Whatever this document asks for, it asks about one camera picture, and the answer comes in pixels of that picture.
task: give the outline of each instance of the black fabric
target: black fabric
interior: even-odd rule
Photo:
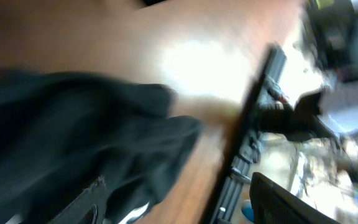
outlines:
[[[95,73],[4,71],[0,83],[0,223],[44,223],[103,178],[106,215],[161,202],[201,132],[169,118],[172,91]]]

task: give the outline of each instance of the wooden surface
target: wooden surface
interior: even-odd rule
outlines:
[[[198,223],[230,129],[268,42],[300,0],[0,0],[0,67],[91,70],[178,92],[173,114],[206,131],[166,200],[139,223]]]

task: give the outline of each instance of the black jacket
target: black jacket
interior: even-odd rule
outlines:
[[[26,223],[48,222],[95,185],[113,223],[146,203],[151,208],[172,188],[201,132],[194,118],[168,117],[172,92],[162,85],[85,72],[5,74],[0,223],[17,213]],[[95,202],[79,203],[82,209],[66,209],[70,223]]]

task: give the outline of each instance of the blue object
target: blue object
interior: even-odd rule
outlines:
[[[254,210],[252,209],[251,201],[245,200],[244,205],[241,208],[242,214],[248,219],[250,222],[254,222]]]

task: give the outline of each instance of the black object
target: black object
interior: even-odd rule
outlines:
[[[142,0],[142,2],[146,5],[146,6],[152,6],[154,4],[163,2],[165,0]]]
[[[306,12],[303,41],[314,53],[316,66],[358,67],[358,2],[309,0]]]
[[[113,223],[147,203],[150,209],[175,183],[201,132],[197,119],[168,117],[173,95],[162,85],[87,72],[4,73],[0,223],[17,213],[25,223],[46,223],[66,208],[53,220],[64,223],[59,217],[83,217],[76,211],[94,203],[106,204]],[[84,193],[95,181],[92,192],[101,193]],[[100,224],[103,209],[97,212]]]
[[[335,70],[336,78],[341,83],[350,83],[358,81],[358,67],[343,67]]]
[[[249,195],[255,224],[338,224],[258,172]]]
[[[224,221],[222,219],[218,219],[218,223],[217,224],[231,224],[230,222],[228,221]]]
[[[231,220],[244,185],[244,181],[231,177],[232,167],[242,175],[247,175],[249,171],[253,158],[248,157],[247,159],[245,156],[254,154],[252,144],[255,143],[258,136],[255,112],[259,104],[273,103],[273,99],[267,93],[265,81],[268,77],[275,82],[278,81],[286,58],[284,51],[279,46],[271,45],[268,48],[266,58],[261,64],[259,80],[252,87],[248,97],[245,98],[247,101],[244,103],[238,126],[231,139],[229,155],[225,158],[223,172],[218,176],[218,182],[208,203],[209,206],[204,212],[203,223],[216,224]]]
[[[336,138],[316,117],[320,114],[318,103],[322,93],[319,91],[302,96],[294,109],[259,108],[259,129],[263,132],[284,134],[289,141],[295,142],[304,142],[311,138]]]

